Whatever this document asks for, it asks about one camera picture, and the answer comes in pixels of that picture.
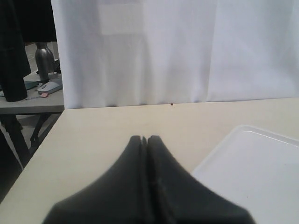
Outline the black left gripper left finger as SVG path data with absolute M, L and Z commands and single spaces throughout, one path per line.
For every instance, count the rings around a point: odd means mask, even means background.
M 132 136 L 117 161 L 100 178 L 56 203 L 44 223 L 148 224 L 145 147 L 145 138 Z

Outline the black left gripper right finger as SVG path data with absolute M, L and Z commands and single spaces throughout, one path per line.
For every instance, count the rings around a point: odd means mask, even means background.
M 253 224 L 250 213 L 214 193 L 173 157 L 159 136 L 147 144 L 147 172 L 157 224 Z

